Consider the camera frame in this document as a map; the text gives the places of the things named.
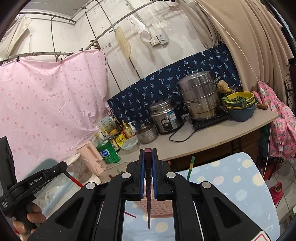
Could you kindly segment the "person's left hand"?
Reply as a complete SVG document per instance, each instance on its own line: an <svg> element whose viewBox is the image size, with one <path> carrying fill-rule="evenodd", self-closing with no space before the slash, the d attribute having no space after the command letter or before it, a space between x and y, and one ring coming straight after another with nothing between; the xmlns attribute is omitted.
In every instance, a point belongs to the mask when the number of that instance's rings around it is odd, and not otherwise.
<svg viewBox="0 0 296 241"><path fill-rule="evenodd" d="M47 219L42 213L42 209L37 204L32 204L32 212L27 213L27 220L31 223L44 223ZM19 233L21 240L28 240L29 235L27 231L27 226L18 220L13 221L14 229Z"/></svg>

